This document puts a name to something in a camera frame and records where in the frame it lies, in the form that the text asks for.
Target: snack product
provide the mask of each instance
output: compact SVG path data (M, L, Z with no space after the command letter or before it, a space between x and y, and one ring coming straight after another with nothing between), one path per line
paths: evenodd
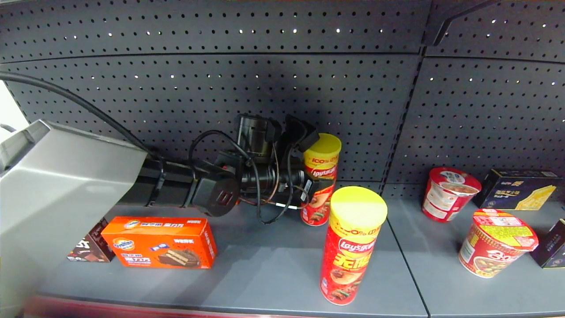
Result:
M302 220L311 226L320 226L328 221L329 202L337 178L337 161L341 141L330 134L319 134L320 139L304 152L306 170L318 178L334 180L330 187L314 193L310 203L302 209Z
M565 220L560 219L531 253L542 268L565 268Z
M463 171L437 167L429 172L422 211L438 222L449 222L481 191L477 179Z
M539 210L561 182L547 170L491 169L474 201L480 208Z
M102 235L128 267L211 268L217 253L205 218L115 217Z
M330 208L320 289L331 303L346 305L363 279L387 207L369 189L343 187L333 194Z
M88 234L80 240L75 248L67 255L69 261L89 261L108 263L114 258L114 252L101 235L108 221L102 218Z
M490 278L537 245L536 233L524 221L495 209L481 209L473 214L459 261L471 273Z

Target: ovaltine wafer box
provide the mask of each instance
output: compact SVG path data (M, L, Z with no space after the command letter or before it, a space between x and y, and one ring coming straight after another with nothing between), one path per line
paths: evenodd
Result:
M102 236L128 267L211 268L217 253L205 218L118 216Z

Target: instant noodle cup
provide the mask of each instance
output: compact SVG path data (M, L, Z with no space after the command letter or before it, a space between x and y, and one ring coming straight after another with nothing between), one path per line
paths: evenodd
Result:
M319 134L320 139L304 152L304 165L313 176L333 180L330 187L316 191L310 203L302 209L302 220L311 226L320 226L328 221L329 203L337 178L337 161L341 141L330 134Z
M355 299L387 207L369 189L343 187L333 194L330 209L320 288L331 303L347 305Z
M429 172L422 211L432 220L449 222L481 191L481 183L468 173L449 167Z
M519 218L495 209L481 209L473 214L459 261L471 273L491 278L539 241L536 233Z

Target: lay's logo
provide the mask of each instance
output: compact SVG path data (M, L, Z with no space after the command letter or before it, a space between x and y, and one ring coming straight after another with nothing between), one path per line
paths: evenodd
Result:
M114 247L124 251L131 251L135 248L132 240L125 238L115 238L113 241Z
M132 229L136 226L138 226L140 223L139 220L130 220L129 222L127 222L126 224L124 224L124 228L126 228L127 230Z
M342 251L347 251L350 253L367 253L373 250L373 247L375 246L375 242L376 240L373 240L370 243L360 244L342 238L340 239L339 245L340 245L340 250Z
M327 175L333 175L333 173L336 172L336 166L330 168L330 169L312 169L312 175L315 177L324 177Z

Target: store shelf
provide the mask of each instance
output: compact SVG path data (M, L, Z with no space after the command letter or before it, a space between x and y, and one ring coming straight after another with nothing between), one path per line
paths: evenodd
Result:
M541 269L524 255L491 279L468 272L457 258L474 204L441 224L421 212L417 200L388 200L389 222L431 317L550 317L565 315L565 270ZM539 211L512 211L540 235L559 218L562 204Z
M278 211L265 208L266 214ZM117 207L114 215L197 216L194 209ZM125 268L64 259L43 295L144 307L322 317L427 317L388 224L379 235L356 300L336 306L318 284L326 227L309 227L296 211L270 226L242 205L209 218L219 253L210 270Z

